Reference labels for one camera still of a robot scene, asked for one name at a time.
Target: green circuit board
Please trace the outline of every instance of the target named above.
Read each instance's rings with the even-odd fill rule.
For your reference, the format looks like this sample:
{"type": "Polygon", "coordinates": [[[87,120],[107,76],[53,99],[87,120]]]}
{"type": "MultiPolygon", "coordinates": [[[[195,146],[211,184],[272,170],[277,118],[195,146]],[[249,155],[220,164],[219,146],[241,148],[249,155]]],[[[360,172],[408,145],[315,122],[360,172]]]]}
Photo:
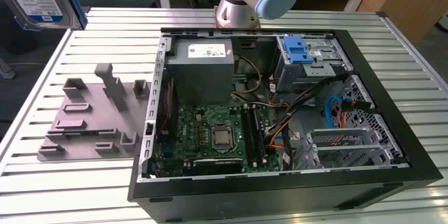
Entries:
{"type": "MultiPolygon", "coordinates": [[[[257,110],[263,128],[271,125],[268,110],[257,110]]],[[[241,173],[272,172],[279,170],[276,153],[267,156],[267,163],[252,167],[247,162],[245,142],[241,123],[240,107],[208,106],[201,108],[179,108],[177,140],[172,146],[173,156],[164,159],[164,176],[183,175],[183,159],[195,158],[240,158],[243,159],[241,173]],[[233,146],[227,151],[217,151],[212,145],[212,127],[227,125],[232,127],[233,146]]]]}

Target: ram slot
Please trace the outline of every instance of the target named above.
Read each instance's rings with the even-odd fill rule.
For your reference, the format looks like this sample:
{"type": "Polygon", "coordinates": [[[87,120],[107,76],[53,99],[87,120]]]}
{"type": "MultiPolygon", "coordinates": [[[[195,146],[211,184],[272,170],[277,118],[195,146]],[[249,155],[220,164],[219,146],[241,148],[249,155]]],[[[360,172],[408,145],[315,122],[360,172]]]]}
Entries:
{"type": "Polygon", "coordinates": [[[249,108],[247,105],[241,106],[241,122],[248,164],[252,167],[257,167],[257,163],[263,162],[263,140],[260,140],[260,125],[256,109],[249,108]]]}

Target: metal table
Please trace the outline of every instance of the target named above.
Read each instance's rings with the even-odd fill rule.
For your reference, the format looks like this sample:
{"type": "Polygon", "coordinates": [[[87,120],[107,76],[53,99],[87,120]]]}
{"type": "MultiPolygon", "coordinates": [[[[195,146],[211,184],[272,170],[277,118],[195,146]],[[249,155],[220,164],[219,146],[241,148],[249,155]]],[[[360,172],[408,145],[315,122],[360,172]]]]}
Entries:
{"type": "MultiPolygon", "coordinates": [[[[127,201],[132,160],[43,164],[36,152],[63,101],[65,79],[97,83],[95,64],[111,62],[123,82],[151,80],[160,27],[213,27],[213,12],[93,8],[88,20],[85,31],[65,33],[0,145],[1,223],[152,223],[127,201]]],[[[213,222],[445,223],[448,86],[388,18],[375,13],[289,12],[277,20],[263,20],[261,27],[349,31],[445,179],[363,210],[213,222]]]]}

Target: cpu socket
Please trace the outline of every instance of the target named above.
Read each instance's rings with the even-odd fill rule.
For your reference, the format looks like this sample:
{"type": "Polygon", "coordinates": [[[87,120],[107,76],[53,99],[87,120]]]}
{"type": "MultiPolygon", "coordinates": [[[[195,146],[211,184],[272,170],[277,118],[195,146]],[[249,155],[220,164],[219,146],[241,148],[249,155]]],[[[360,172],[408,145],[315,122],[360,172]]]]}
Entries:
{"type": "Polygon", "coordinates": [[[223,153],[233,147],[233,128],[229,123],[216,123],[212,128],[212,148],[223,153]]]}

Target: yellow cable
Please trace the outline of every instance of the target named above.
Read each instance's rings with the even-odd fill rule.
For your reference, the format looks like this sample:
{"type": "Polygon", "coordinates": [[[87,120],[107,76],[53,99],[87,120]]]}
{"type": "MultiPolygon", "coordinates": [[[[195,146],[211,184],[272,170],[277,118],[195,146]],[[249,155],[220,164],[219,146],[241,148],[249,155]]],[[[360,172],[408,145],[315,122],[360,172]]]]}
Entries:
{"type": "Polygon", "coordinates": [[[261,73],[260,73],[260,70],[257,69],[257,67],[255,66],[255,64],[252,63],[252,61],[249,61],[245,57],[240,56],[240,58],[243,58],[247,63],[249,63],[249,65],[253,67],[255,71],[257,72],[259,74],[259,83],[257,85],[255,86],[255,88],[249,89],[249,90],[241,90],[241,91],[232,91],[233,94],[247,94],[247,93],[251,93],[253,91],[256,91],[261,85],[261,73]]]}

